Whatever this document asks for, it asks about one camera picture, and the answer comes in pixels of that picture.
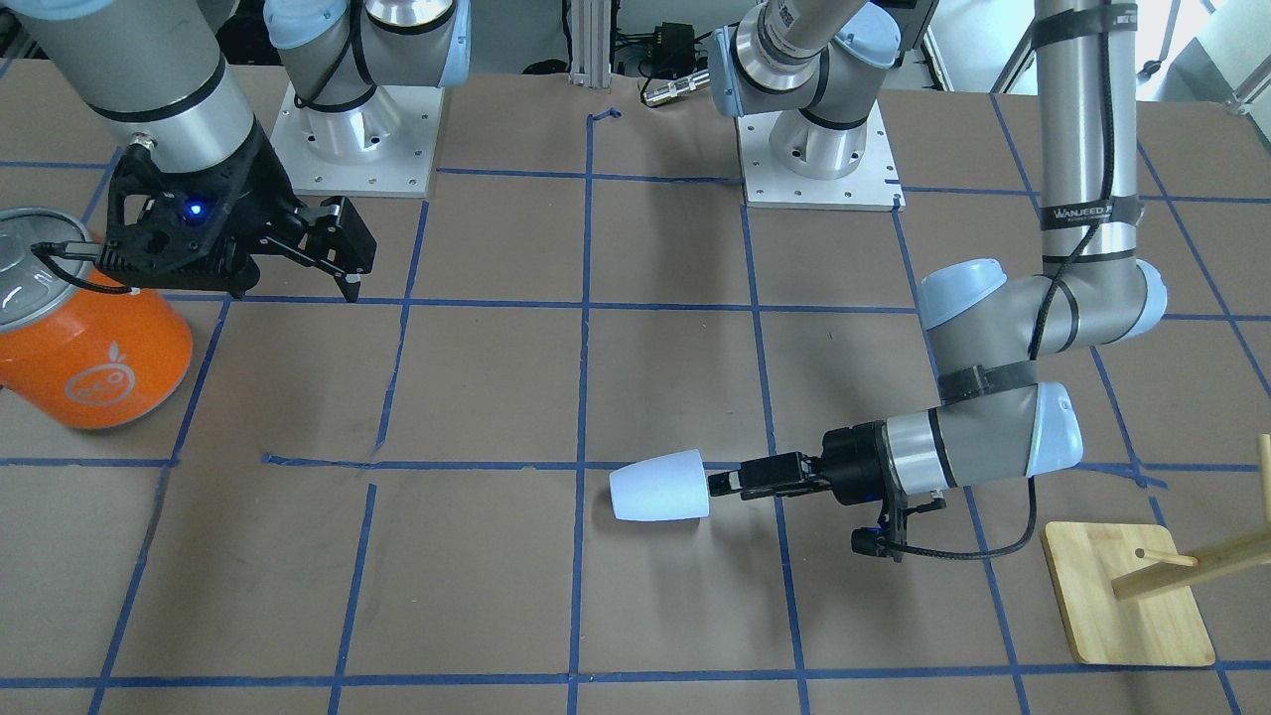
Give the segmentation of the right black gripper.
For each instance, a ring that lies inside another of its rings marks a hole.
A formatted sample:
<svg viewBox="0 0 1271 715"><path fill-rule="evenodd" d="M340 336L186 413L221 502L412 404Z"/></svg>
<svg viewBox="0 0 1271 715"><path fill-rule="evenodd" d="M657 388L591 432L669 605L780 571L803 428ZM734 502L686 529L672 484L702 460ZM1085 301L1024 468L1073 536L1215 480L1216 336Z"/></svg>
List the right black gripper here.
<svg viewBox="0 0 1271 715"><path fill-rule="evenodd" d="M108 185L97 271L130 288L222 291L261 279L250 253L285 257L336 279L355 304L377 249L353 199L301 207L266 135L200 171L161 171L159 142L133 135Z"/></svg>

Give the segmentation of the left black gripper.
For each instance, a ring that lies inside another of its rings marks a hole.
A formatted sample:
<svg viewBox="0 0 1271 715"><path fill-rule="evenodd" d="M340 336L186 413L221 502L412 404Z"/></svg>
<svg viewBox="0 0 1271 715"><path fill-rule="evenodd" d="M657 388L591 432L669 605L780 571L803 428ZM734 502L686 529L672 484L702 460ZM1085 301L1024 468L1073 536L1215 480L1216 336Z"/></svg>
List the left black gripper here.
<svg viewBox="0 0 1271 715"><path fill-rule="evenodd" d="M735 470L707 476L709 497L744 500L833 491L840 505L891 500L885 422L867 422L829 431L819 458L807 453L775 453L750 458Z"/></svg>

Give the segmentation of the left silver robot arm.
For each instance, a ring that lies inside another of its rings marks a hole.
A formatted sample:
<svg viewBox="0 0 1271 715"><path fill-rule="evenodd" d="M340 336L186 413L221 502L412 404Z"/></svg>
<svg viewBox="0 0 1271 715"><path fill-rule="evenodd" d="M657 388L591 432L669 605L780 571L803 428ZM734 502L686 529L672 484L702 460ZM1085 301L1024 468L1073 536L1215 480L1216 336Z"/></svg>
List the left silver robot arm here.
<svg viewBox="0 0 1271 715"><path fill-rule="evenodd" d="M1083 439L1043 356L1157 326L1167 290L1138 257L1131 1L1038 1L1030 47L1043 119L1043 271L1009 279L975 259L918 284L941 404L824 436L807 470L768 493L833 491L844 505L1031 478L1075 466ZM766 166L838 185L871 159L871 112L899 57L899 24L867 1L766 1L708 41L723 116L777 116Z"/></svg>

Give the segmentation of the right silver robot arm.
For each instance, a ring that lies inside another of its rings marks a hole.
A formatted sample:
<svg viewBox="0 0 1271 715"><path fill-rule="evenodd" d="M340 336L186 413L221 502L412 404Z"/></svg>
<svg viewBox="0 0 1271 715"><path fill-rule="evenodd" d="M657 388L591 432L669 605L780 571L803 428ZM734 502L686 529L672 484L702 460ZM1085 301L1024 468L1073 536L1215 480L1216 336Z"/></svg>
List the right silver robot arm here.
<svg viewBox="0 0 1271 715"><path fill-rule="evenodd" d="M58 288L222 291L258 284L254 258L323 271L358 298L376 243L346 196L309 207L292 189L216 37L230 1L9 1L122 154L107 230L24 236L22 264ZM400 121L391 85L463 84L472 63L468 1L267 1L263 20L314 116L322 157L381 157Z"/></svg>

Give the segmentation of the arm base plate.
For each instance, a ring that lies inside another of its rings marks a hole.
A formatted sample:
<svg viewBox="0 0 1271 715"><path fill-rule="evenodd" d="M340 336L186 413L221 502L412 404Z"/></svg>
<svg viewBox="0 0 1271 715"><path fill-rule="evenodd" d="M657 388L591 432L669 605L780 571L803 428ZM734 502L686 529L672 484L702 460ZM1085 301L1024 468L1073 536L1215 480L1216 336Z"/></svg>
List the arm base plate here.
<svg viewBox="0 0 1271 715"><path fill-rule="evenodd" d="M358 108L299 108L287 86L272 135L296 196L414 198L430 194L442 88L383 86Z"/></svg>
<svg viewBox="0 0 1271 715"><path fill-rule="evenodd" d="M907 207L878 104L849 130L813 124L799 110L736 118L746 204L766 210Z"/></svg>

